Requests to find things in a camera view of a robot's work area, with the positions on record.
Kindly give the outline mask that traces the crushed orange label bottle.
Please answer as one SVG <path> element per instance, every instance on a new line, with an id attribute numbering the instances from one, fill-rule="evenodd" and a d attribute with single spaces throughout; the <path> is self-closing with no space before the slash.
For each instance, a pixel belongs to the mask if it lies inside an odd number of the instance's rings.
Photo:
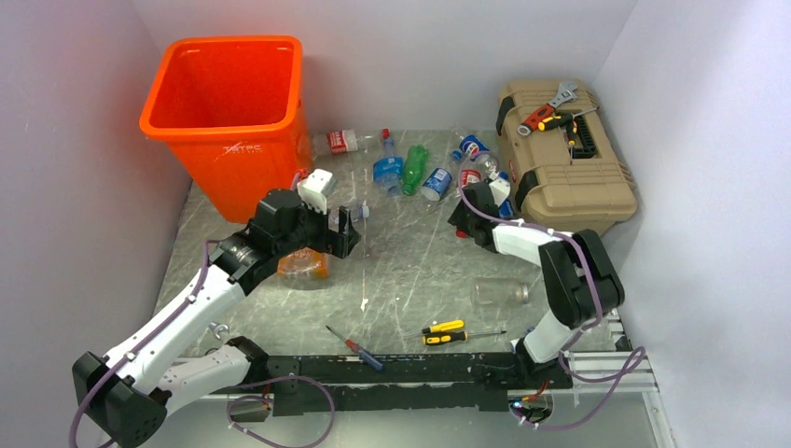
<path id="1" fill-rule="evenodd" d="M 331 285 L 327 255 L 310 248 L 282 258 L 276 273 L 283 286 L 293 289 L 315 290 Z"/>

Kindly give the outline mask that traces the pepsi label bottle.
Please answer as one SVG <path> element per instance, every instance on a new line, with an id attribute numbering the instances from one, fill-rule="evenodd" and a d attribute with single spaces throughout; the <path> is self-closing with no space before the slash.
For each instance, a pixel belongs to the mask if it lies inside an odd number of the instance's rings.
<path id="1" fill-rule="evenodd" d="M 462 163 L 468 160 L 479 168 L 479 172 L 486 176 L 495 176 L 499 173 L 500 161 L 474 134 L 455 133 L 452 137 L 454 144 L 450 152 L 453 163 Z"/>

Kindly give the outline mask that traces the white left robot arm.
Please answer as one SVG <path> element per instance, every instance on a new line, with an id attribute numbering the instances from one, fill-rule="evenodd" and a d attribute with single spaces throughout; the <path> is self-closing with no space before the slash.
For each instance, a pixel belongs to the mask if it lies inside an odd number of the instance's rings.
<path id="1" fill-rule="evenodd" d="M 269 355 L 246 337 L 184 364 L 176 359 L 217 315 L 274 275 L 281 259 L 304 248 L 345 259 L 360 238 L 348 208 L 329 211 L 320 189 L 271 190 L 240 231 L 205 242 L 201 267 L 163 309 L 105 354 L 87 352 L 74 363 L 78 406 L 69 445 L 76 446 L 84 418 L 108 444 L 137 447 L 170 414 L 216 390 L 239 387 L 260 399 L 278 377 Z"/>

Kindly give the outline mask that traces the red label clear bottle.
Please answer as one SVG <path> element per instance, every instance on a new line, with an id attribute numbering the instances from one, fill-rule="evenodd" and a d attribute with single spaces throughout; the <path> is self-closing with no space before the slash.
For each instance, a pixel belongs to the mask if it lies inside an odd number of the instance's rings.
<path id="1" fill-rule="evenodd" d="M 314 157 L 318 157 L 357 152 L 377 147 L 385 137 L 389 136 L 390 130 L 388 128 L 383 128 L 374 133 L 357 133 L 354 130 L 318 133 L 312 139 L 312 154 Z"/>

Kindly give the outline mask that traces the red white label bottle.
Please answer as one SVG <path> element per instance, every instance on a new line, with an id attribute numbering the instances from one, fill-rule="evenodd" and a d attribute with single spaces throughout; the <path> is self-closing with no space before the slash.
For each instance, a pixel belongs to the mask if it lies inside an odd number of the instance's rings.
<path id="1" fill-rule="evenodd" d="M 471 183 L 481 181 L 481 174 L 475 169 L 462 169 L 458 177 L 458 189 L 463 189 Z"/>

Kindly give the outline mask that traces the blue label crushed bottle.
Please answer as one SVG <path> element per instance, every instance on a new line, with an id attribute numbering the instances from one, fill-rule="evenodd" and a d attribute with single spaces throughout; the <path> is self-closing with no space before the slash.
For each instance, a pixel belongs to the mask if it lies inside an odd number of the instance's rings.
<path id="1" fill-rule="evenodd" d="M 387 196 L 397 196 L 401 192 L 404 160 L 396 154 L 396 144 L 392 137 L 382 140 L 383 157 L 373 163 L 372 180 Z"/>

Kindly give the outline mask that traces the red blue screwdriver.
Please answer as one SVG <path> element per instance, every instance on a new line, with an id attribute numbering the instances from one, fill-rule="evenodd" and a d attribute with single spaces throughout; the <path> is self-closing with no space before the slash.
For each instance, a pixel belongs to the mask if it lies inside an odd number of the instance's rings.
<path id="1" fill-rule="evenodd" d="M 366 365 L 368 365 L 374 371 L 383 371 L 384 365 L 381 361 L 379 361 L 374 355 L 372 355 L 368 350 L 363 348 L 358 343 L 346 338 L 343 336 L 339 331 L 333 329 L 329 325 L 326 325 L 326 329 L 330 331 L 333 335 L 339 338 L 353 353 L 355 353 L 358 358 Z"/>

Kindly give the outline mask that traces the black yellow screwdriver on table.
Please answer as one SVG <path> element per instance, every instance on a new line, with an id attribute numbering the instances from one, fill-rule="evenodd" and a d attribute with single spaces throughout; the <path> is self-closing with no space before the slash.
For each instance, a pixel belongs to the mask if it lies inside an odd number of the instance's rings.
<path id="1" fill-rule="evenodd" d="M 450 343 L 464 342 L 476 337 L 499 336 L 506 334 L 505 330 L 491 330 L 481 332 L 467 331 L 438 331 L 423 336 L 425 346 L 441 346 Z"/>

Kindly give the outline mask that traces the yellow black screwdriver on toolbox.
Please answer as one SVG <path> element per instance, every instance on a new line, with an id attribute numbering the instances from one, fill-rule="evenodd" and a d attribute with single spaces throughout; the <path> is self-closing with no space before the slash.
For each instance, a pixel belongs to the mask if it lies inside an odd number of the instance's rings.
<path id="1" fill-rule="evenodd" d="M 595 106 L 593 108 L 589 108 L 575 113 L 562 113 L 560 115 L 553 115 L 541 120 L 537 125 L 537 129 L 539 131 L 548 131 L 551 129 L 556 129 L 561 126 L 566 126 L 569 122 L 573 121 L 576 117 L 580 117 L 590 112 L 597 111 L 598 109 L 599 107 Z"/>

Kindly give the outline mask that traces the green plastic bottle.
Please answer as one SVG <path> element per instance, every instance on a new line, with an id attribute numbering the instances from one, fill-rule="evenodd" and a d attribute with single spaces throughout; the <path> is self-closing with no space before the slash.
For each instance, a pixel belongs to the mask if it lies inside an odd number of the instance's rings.
<path id="1" fill-rule="evenodd" d="M 402 192 L 407 196 L 415 194 L 423 179 L 425 165 L 428 160 L 428 150 L 423 145 L 409 148 L 402 173 Z"/>

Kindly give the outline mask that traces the clear bottle white cap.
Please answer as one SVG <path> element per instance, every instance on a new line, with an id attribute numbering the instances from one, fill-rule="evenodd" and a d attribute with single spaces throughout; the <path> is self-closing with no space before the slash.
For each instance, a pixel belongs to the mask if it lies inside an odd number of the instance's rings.
<path id="1" fill-rule="evenodd" d="M 366 220 L 370 217 L 370 208 L 365 202 L 349 205 L 348 211 L 351 222 Z"/>

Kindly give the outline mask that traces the clear jar silver lid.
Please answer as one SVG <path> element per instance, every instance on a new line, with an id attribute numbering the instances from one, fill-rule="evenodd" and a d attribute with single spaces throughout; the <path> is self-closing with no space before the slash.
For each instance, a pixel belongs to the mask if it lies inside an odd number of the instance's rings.
<path id="1" fill-rule="evenodd" d="M 529 301 L 529 286 L 513 278 L 477 278 L 471 285 L 470 301 L 478 308 L 522 306 Z"/>

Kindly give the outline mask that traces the blue label clear bottle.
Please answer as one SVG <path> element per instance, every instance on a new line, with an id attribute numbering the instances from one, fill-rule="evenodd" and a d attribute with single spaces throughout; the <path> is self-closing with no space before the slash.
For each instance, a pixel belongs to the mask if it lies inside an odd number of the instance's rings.
<path id="1" fill-rule="evenodd" d="M 438 167 L 421 185 L 421 194 L 429 201 L 438 202 L 447 193 L 451 182 L 451 173 L 447 169 Z"/>

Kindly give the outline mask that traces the tan plastic toolbox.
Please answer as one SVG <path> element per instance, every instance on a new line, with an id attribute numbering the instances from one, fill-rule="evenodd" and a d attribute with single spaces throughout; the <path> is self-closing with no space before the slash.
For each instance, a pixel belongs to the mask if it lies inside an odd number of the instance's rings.
<path id="1" fill-rule="evenodd" d="M 577 98 L 553 109 L 547 102 L 565 80 L 577 83 Z M 633 178 L 612 148 L 599 109 L 566 126 L 537 129 L 547 117 L 595 106 L 592 89 L 577 79 L 515 80 L 500 90 L 495 130 L 518 217 L 555 230 L 604 234 L 635 214 Z"/>

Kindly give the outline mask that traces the silver adjustable wrench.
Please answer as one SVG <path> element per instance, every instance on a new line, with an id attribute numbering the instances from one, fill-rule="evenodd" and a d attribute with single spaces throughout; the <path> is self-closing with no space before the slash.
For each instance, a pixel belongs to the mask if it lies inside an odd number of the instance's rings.
<path id="1" fill-rule="evenodd" d="M 578 85 L 573 80 L 565 80 L 559 84 L 555 96 L 547 102 L 547 105 L 557 109 L 560 105 L 575 101 L 577 98 L 576 90 Z"/>

